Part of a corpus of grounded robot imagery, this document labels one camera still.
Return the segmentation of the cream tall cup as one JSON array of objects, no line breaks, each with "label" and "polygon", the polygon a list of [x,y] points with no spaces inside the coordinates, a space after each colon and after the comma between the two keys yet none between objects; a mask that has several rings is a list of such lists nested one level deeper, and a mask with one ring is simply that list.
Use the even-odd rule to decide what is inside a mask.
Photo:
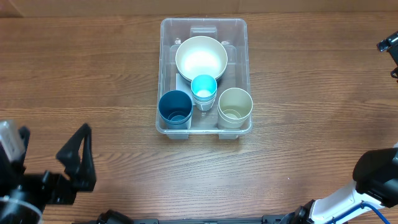
[{"label": "cream tall cup", "polygon": [[231,123],[242,123],[249,118],[253,109],[251,95],[242,88],[228,88],[219,97],[220,116]]},{"label": "cream tall cup", "polygon": [[218,117],[218,127],[221,129],[240,129],[245,122],[246,119],[242,121],[228,121],[222,116]]}]

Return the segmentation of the light blue small cup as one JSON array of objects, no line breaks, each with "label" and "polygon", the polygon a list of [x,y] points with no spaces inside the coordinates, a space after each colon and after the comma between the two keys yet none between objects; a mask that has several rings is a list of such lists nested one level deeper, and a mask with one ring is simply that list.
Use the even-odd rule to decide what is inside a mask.
[{"label": "light blue small cup", "polygon": [[191,82],[192,94],[199,97],[210,97],[216,94],[217,81],[209,75],[199,75]]}]

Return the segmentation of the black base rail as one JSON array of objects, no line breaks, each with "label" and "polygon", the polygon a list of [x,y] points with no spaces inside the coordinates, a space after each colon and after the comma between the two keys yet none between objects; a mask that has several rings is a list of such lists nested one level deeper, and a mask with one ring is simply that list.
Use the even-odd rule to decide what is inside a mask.
[{"label": "black base rail", "polygon": [[73,224],[273,224],[273,223],[310,223],[307,212],[301,208],[286,215],[263,215],[255,218],[208,218],[183,220],[158,220],[129,218],[114,210],[102,213],[97,220],[74,222]]}]

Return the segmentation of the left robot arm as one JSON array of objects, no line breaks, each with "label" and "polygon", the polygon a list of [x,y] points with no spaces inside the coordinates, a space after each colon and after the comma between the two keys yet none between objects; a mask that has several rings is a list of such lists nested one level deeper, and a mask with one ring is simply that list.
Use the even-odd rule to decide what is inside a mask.
[{"label": "left robot arm", "polygon": [[47,205],[72,205],[78,192],[92,192],[96,174],[91,128],[83,124],[57,152],[65,168],[56,174],[26,174],[24,160],[30,131],[1,121],[1,223],[42,223]]}]

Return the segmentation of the green small cup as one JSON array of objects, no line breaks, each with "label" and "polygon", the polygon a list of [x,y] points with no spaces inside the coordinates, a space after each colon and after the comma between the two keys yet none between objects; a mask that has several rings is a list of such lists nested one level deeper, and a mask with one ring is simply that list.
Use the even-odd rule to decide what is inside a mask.
[{"label": "green small cup", "polygon": [[193,95],[192,97],[193,97],[193,99],[195,101],[206,102],[206,101],[214,100],[216,98],[216,95],[213,95],[213,96],[210,96],[210,97],[199,97],[199,96]]}]

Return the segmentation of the pink small cup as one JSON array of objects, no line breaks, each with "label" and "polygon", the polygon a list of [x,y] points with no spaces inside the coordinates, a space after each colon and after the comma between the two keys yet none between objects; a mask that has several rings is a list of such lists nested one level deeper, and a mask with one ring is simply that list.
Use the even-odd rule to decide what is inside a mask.
[{"label": "pink small cup", "polygon": [[198,99],[193,99],[195,104],[197,105],[207,105],[207,104],[212,104],[215,101],[215,98],[211,99],[211,100],[207,100],[207,101],[203,101],[203,100],[198,100]]}]

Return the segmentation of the grey small cup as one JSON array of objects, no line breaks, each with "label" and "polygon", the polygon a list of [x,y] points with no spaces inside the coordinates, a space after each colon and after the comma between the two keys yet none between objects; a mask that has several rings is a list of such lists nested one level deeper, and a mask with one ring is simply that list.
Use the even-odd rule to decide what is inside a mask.
[{"label": "grey small cup", "polygon": [[210,103],[196,103],[196,107],[200,110],[200,111],[209,111],[212,106],[213,106],[213,102]]}]

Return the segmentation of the blue tall cup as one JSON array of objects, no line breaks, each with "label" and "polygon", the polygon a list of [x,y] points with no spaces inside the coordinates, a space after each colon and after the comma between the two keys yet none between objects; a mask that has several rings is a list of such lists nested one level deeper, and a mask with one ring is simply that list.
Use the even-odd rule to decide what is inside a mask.
[{"label": "blue tall cup", "polygon": [[180,125],[192,117],[193,104],[185,92],[170,90],[160,98],[158,109],[166,123]]},{"label": "blue tall cup", "polygon": [[191,120],[187,120],[184,123],[181,124],[172,124],[172,123],[168,123],[166,121],[164,121],[165,126],[167,127],[167,129],[190,129],[191,127]]}]

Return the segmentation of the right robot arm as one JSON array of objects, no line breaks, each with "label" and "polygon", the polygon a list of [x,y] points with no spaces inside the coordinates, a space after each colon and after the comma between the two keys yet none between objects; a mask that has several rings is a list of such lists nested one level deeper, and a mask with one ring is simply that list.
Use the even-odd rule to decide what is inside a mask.
[{"label": "right robot arm", "polygon": [[364,153],[353,170],[353,180],[328,197],[311,200],[287,214],[281,223],[340,224],[373,211],[397,205],[397,145]]}]

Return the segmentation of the clear plastic storage bin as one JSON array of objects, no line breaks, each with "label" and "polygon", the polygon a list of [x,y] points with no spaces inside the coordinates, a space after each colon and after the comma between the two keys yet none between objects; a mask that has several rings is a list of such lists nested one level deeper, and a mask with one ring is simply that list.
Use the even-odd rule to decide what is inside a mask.
[{"label": "clear plastic storage bin", "polygon": [[[159,81],[157,98],[170,90],[176,90],[175,74],[178,73],[175,54],[182,42],[194,36],[208,36],[225,47],[228,54],[227,71],[218,82],[217,95],[228,88],[251,91],[249,74],[249,50],[247,24],[239,18],[166,18],[160,25]],[[190,129],[167,129],[160,114],[156,114],[155,126],[159,133],[170,139],[188,139],[191,134],[217,134],[220,139],[236,139],[252,128],[252,116],[240,129],[218,127],[218,100],[209,111],[193,107]]]}]

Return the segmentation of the cream bowl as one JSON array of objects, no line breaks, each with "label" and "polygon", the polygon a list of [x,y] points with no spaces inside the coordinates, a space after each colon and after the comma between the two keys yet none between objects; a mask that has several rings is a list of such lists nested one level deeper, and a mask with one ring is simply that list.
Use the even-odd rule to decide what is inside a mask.
[{"label": "cream bowl", "polygon": [[224,70],[228,64],[228,54],[225,47],[216,39],[196,36],[187,39],[178,47],[175,63],[178,71],[197,68]]},{"label": "cream bowl", "polygon": [[190,71],[181,71],[179,70],[179,74],[188,82],[191,82],[195,77],[199,75],[209,75],[213,77],[215,80],[219,80],[227,69],[224,70],[209,70],[208,68],[197,68]]}]

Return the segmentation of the blue bowl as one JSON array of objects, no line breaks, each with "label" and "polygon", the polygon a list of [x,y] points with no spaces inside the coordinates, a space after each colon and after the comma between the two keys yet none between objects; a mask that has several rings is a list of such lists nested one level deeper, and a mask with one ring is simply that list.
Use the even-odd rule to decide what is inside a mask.
[{"label": "blue bowl", "polygon": [[[190,80],[190,79],[184,77],[184,76],[183,76],[182,74],[180,74],[180,73],[177,73],[177,74],[176,74],[176,79],[179,79],[179,80],[181,80],[181,81],[183,81],[183,82],[185,82],[185,83],[191,83],[191,82],[192,82],[192,80]],[[216,80],[217,82],[220,82],[220,81],[222,81],[222,79],[223,79],[223,76],[220,76],[220,77],[217,77],[215,80]]]}]

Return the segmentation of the white label in bin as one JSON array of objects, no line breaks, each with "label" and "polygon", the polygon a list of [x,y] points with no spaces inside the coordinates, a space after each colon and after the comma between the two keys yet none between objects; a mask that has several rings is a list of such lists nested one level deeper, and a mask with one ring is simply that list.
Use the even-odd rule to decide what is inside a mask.
[{"label": "white label in bin", "polygon": [[192,91],[191,91],[191,82],[184,79],[184,77],[182,77],[181,74],[176,73],[175,85],[176,85],[175,89],[185,92],[190,97],[193,106],[195,106],[196,104],[193,100]]}]

